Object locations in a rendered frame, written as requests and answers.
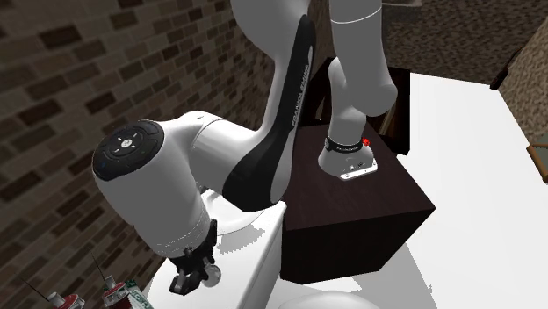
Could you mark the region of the small clear round cup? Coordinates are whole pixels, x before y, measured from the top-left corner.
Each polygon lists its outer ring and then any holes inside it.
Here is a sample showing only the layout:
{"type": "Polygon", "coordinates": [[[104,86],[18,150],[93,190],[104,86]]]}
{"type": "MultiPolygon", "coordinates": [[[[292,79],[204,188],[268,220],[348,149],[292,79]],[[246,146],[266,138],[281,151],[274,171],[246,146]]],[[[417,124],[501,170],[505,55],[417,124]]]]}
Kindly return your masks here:
{"type": "Polygon", "coordinates": [[[221,279],[221,270],[217,265],[208,263],[204,267],[205,273],[207,274],[207,279],[202,281],[202,284],[205,287],[211,288],[217,285],[221,279]]]}

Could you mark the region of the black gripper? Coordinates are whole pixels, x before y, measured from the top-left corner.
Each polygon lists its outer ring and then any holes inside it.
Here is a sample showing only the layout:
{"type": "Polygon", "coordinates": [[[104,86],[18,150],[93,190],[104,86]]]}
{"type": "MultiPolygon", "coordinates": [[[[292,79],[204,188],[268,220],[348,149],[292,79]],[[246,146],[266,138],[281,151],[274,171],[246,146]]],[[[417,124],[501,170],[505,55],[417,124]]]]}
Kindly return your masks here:
{"type": "Polygon", "coordinates": [[[209,232],[202,243],[188,247],[184,253],[169,260],[177,267],[178,275],[172,280],[169,291],[178,295],[187,295],[197,289],[197,272],[201,281],[213,281],[213,247],[217,243],[217,220],[210,219],[209,232]]]}

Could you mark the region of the green and white box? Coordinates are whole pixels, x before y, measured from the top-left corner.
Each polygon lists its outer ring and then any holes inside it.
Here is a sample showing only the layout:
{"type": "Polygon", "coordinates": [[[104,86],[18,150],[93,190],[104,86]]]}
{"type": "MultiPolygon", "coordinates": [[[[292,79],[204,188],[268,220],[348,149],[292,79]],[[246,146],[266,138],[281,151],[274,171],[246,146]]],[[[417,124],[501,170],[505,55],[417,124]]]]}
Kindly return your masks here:
{"type": "Polygon", "coordinates": [[[154,309],[133,279],[126,281],[126,288],[131,309],[154,309]]]}

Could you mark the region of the red and white bottle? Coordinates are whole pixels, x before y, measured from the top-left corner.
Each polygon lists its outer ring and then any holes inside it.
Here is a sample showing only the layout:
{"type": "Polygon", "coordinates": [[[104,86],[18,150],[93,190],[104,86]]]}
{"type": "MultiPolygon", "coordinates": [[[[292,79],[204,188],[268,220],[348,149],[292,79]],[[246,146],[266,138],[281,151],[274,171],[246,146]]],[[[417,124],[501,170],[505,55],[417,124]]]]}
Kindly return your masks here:
{"type": "Polygon", "coordinates": [[[112,276],[105,279],[106,291],[102,295],[106,309],[132,309],[125,282],[116,283],[112,276]]]}
{"type": "Polygon", "coordinates": [[[47,296],[47,301],[54,309],[83,309],[85,306],[85,300],[77,294],[69,294],[63,297],[57,292],[52,292],[47,296]]]}

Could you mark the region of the dark robot stand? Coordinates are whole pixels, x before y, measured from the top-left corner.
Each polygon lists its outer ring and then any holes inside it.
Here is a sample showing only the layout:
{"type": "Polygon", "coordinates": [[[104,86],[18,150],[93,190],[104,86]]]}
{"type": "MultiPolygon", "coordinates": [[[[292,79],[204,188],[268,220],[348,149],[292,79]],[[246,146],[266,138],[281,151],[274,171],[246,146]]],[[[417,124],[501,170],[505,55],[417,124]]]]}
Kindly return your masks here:
{"type": "Polygon", "coordinates": [[[380,270],[436,209],[371,126],[377,171],[351,181],[324,173],[327,130],[299,129],[284,195],[280,276],[297,284],[380,270]]]}

